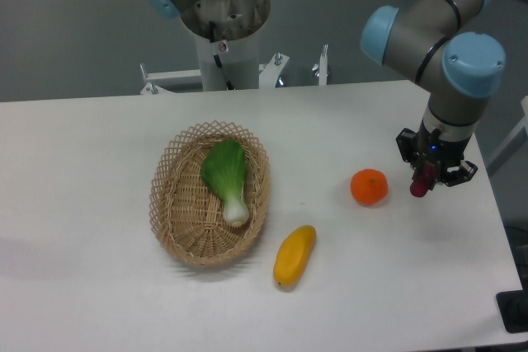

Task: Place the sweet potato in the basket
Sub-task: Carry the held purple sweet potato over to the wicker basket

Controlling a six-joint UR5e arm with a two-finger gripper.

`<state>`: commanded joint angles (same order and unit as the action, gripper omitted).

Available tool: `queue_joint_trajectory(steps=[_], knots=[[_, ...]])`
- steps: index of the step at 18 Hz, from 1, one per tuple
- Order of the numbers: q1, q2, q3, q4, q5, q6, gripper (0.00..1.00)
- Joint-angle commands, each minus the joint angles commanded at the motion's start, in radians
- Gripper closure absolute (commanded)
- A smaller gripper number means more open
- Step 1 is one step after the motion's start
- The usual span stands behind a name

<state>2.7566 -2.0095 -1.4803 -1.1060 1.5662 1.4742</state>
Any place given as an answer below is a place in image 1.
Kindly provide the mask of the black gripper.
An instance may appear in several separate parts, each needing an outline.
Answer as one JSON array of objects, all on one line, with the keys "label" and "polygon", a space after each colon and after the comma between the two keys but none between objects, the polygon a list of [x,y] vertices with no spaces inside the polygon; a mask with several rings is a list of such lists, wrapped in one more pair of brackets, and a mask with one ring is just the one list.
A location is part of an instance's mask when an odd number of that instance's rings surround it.
[{"label": "black gripper", "polygon": [[464,160],[464,150],[469,139],[461,141],[446,141],[436,130],[430,133],[421,127],[417,134],[404,128],[397,136],[396,143],[401,158],[415,169],[424,162],[429,162],[437,168],[437,182],[447,187],[453,187],[469,182],[478,171],[478,166]]}]

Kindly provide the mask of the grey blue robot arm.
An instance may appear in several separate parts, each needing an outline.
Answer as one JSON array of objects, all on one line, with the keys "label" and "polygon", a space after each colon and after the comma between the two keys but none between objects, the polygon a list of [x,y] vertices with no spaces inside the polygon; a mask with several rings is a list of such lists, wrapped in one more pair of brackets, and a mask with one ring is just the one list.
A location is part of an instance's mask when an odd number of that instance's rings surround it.
[{"label": "grey blue robot arm", "polygon": [[[266,68],[257,60],[258,32],[270,0],[148,0],[167,18],[178,18],[196,43],[206,91],[274,87],[285,58]],[[430,97],[417,131],[396,142],[413,170],[410,191],[422,197],[436,185],[470,181],[477,167],[464,150],[489,98],[500,86],[503,47],[485,34],[463,31],[490,0],[416,0],[400,10],[377,9],[362,32],[361,50],[426,90]]]}]

